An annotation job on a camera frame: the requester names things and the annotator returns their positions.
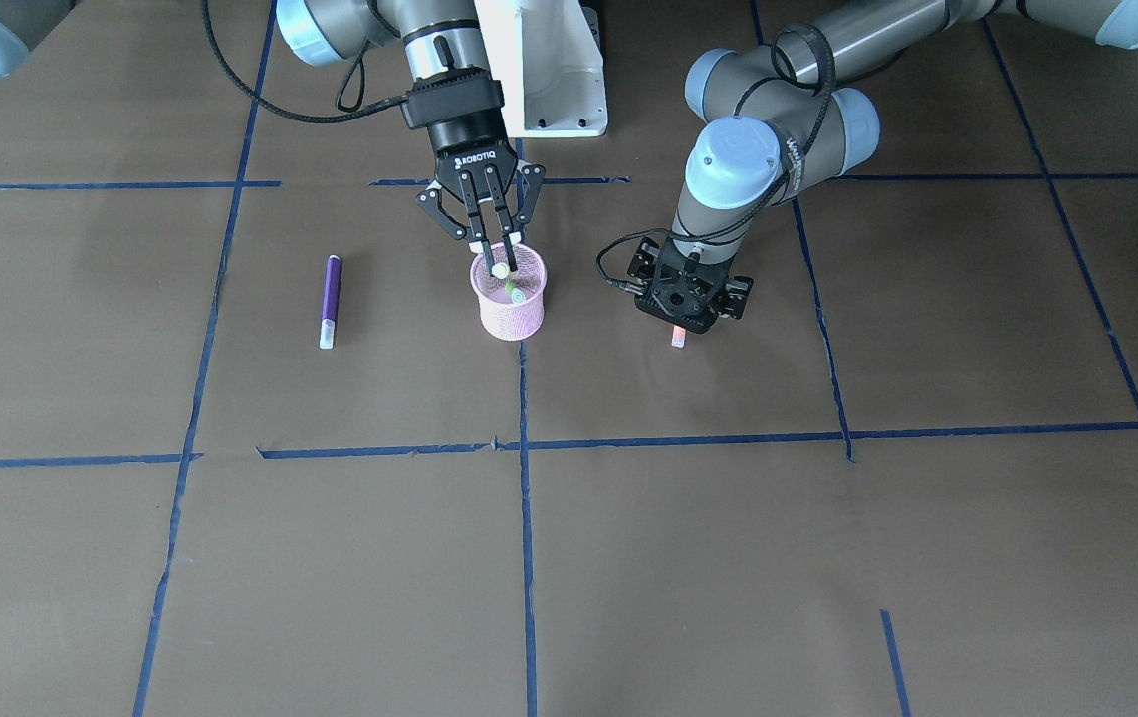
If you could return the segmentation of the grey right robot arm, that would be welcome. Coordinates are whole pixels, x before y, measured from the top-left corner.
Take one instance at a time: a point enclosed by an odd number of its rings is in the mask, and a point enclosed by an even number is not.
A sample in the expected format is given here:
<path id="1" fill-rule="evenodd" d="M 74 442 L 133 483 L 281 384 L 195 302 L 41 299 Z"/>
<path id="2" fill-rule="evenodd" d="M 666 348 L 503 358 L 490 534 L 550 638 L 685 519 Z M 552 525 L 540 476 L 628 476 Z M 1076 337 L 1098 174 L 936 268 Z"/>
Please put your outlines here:
<path id="1" fill-rule="evenodd" d="M 26 63 L 74 9 L 73 1 L 0 1 L 0 79 Z M 313 67 L 347 63 L 358 76 L 369 51 L 403 46 L 413 79 L 409 90 L 376 102 L 336 102 L 327 117 L 265 100 L 222 53 L 211 5 L 200 3 L 199 13 L 218 68 L 259 108 L 310 125 L 397 109 L 406 126 L 422 127 L 435 154 L 435 175 L 419 191 L 419 207 L 479 255 L 490 277 L 513 277 L 516 246 L 531 222 L 545 170 L 518 159 L 510 143 L 504 91 L 490 72 L 473 1 L 278 1 L 278 31 L 296 58 Z"/>

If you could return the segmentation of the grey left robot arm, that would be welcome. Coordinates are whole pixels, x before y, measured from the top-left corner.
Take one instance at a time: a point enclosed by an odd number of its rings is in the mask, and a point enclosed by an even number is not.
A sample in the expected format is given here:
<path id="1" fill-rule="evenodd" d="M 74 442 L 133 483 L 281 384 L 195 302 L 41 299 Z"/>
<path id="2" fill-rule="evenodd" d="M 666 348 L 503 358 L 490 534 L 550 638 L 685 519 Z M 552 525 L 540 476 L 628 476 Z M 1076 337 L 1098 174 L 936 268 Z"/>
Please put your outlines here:
<path id="1" fill-rule="evenodd" d="M 632 233 L 627 277 L 605 274 L 605 283 L 691 333 L 742 318 L 754 282 L 732 265 L 754 219 L 879 148 L 879 110 L 853 83 L 920 41 L 996 14 L 1138 49 L 1138 1 L 847 1 L 780 28 L 769 46 L 710 50 L 684 81 L 702 127 L 673 223 Z"/>

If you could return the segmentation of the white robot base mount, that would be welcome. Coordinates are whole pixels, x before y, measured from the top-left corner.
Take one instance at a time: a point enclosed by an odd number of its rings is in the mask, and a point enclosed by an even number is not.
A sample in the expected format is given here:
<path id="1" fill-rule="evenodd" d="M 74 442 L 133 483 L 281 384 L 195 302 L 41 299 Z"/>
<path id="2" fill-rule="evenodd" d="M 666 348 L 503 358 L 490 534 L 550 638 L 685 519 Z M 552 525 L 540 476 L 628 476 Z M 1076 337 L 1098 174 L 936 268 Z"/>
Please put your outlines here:
<path id="1" fill-rule="evenodd" d="M 597 137 L 609 126 L 597 13 L 582 1 L 477 1 L 508 137 Z"/>

